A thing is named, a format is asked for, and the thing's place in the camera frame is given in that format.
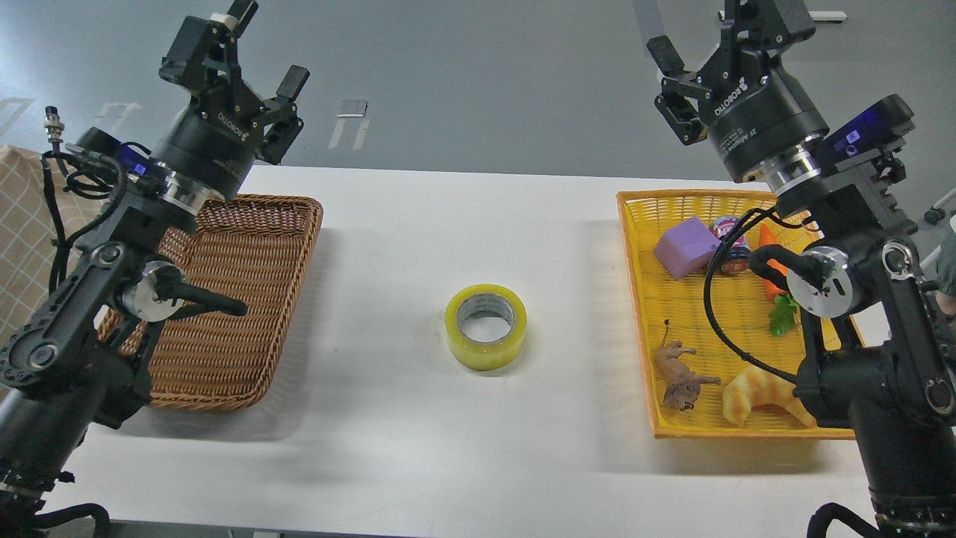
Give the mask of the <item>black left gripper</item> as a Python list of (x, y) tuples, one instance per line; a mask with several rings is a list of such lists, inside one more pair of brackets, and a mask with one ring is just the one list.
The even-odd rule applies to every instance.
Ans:
[(256, 161), (280, 164), (304, 122), (297, 98), (306, 85), (307, 68), (290, 65), (276, 95), (250, 102), (256, 92), (242, 79), (237, 42), (254, 14), (256, 1), (235, 1), (226, 13), (208, 19), (189, 15), (182, 21), (158, 75), (193, 96), (153, 150), (168, 170), (235, 198)]

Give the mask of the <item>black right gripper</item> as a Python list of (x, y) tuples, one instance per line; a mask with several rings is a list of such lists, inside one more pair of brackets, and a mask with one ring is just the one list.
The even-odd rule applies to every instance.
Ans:
[(780, 64), (786, 49), (815, 33), (802, 1), (726, 1), (716, 72), (717, 47), (690, 71), (668, 35), (648, 40), (660, 74), (655, 106), (681, 143), (707, 140), (734, 181), (755, 180), (764, 163), (811, 147), (829, 132), (798, 79)]

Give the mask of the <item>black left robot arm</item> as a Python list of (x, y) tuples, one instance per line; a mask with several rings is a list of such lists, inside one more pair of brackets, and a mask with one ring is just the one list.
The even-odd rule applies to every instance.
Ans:
[(102, 505), (43, 512), (44, 494), (74, 480), (64, 466), (89, 426), (117, 429), (150, 402), (148, 365), (168, 321), (248, 312), (191, 285), (158, 245), (168, 229), (194, 232), (206, 201), (235, 198), (252, 165), (278, 164), (302, 130), (306, 68), (291, 66), (269, 99), (243, 81), (237, 43), (257, 10), (235, 1), (185, 18), (158, 75), (190, 101), (151, 151), (96, 127), (64, 144), (47, 108), (52, 148), (39, 162), (57, 238), (48, 299), (2, 345), (4, 537), (84, 518), (106, 537)]

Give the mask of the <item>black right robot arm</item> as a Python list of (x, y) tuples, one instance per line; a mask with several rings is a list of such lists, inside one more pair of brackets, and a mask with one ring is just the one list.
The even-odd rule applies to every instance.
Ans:
[(802, 1), (727, 1), (719, 42), (689, 70), (664, 35), (646, 47), (660, 74), (655, 105), (684, 144), (709, 140), (730, 177), (765, 182), (771, 210), (750, 210), (717, 256), (759, 221), (803, 217), (820, 238), (800, 253), (756, 249), (751, 268), (798, 304), (805, 357), (795, 374), (758, 360), (721, 330), (704, 279), (704, 313), (744, 361), (795, 385), (817, 424), (849, 429), (875, 523), (839, 504), (810, 518), (823, 537), (839, 521), (864, 537), (954, 535), (954, 333), (911, 236), (917, 225), (889, 194), (904, 180), (898, 151), (913, 112), (885, 96), (835, 132), (782, 54), (809, 40)]

